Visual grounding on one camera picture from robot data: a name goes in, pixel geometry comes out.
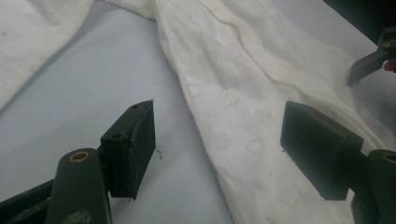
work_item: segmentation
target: white cloth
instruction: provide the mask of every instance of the white cloth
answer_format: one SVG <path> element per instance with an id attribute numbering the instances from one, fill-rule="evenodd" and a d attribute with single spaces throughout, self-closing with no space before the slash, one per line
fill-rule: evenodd
<path id="1" fill-rule="evenodd" d="M 92 2 L 0 1 L 0 108 L 74 36 Z"/>
<path id="2" fill-rule="evenodd" d="M 363 122 L 376 118 L 369 113 L 362 118 L 356 112 L 359 105 L 346 86 L 355 59 L 299 30 L 270 0 L 108 2 L 157 21 L 163 51 L 179 76 L 236 223 L 352 223 L 349 202 L 321 199 L 282 152 L 279 139 L 285 102 L 293 100 L 314 106 L 363 137 L 364 152 L 390 148 L 394 141 L 390 131 L 381 129 L 384 144 Z M 64 4 L 86 12 L 91 2 L 73 3 Z M 74 21 L 64 20 L 64 27 L 80 26 L 85 14 L 78 11 Z M 71 30 L 69 38 L 77 29 Z M 51 38 L 41 32 L 37 43 L 64 34 L 57 32 Z M 45 55 L 59 49 L 67 37 Z M 14 58 L 22 56 L 31 57 L 13 53 Z M 32 61 L 30 74 L 46 59 Z M 7 61 L 2 58 L 1 63 L 3 73 Z M 15 67 L 7 73 L 20 72 Z M 3 104 L 28 78 L 26 74 L 16 81 L 1 75 L 2 81 L 11 80 L 11 91 L 1 93 Z"/>

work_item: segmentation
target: white sheet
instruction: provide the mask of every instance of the white sheet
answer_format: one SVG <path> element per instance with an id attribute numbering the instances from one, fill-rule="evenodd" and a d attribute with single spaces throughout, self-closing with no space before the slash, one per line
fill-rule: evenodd
<path id="1" fill-rule="evenodd" d="M 346 86 L 355 59 L 299 30 L 269 0 L 111 2 L 155 15 L 236 223 L 352 222 L 349 202 L 321 199 L 279 137 L 284 104 L 294 100 L 363 137 L 364 152 L 392 149 L 388 128 L 372 131 L 363 120 L 377 119 L 356 112 Z"/>

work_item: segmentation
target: black clamp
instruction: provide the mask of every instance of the black clamp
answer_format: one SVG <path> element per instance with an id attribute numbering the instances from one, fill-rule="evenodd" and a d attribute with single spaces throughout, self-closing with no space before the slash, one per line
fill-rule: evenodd
<path id="1" fill-rule="evenodd" d="M 361 153 L 363 139 L 315 108 L 286 102 L 281 146 L 325 200 L 355 192 L 356 224 L 396 223 L 396 152 Z"/>
<path id="2" fill-rule="evenodd" d="M 153 102 L 129 107 L 101 143 L 67 153 L 53 180 L 0 203 L 0 223 L 111 223 L 107 193 L 135 199 L 156 147 Z"/>
<path id="3" fill-rule="evenodd" d="M 357 81 L 381 69 L 387 60 L 396 59 L 396 26 L 390 26 L 382 31 L 377 50 L 352 64 L 347 84 Z"/>

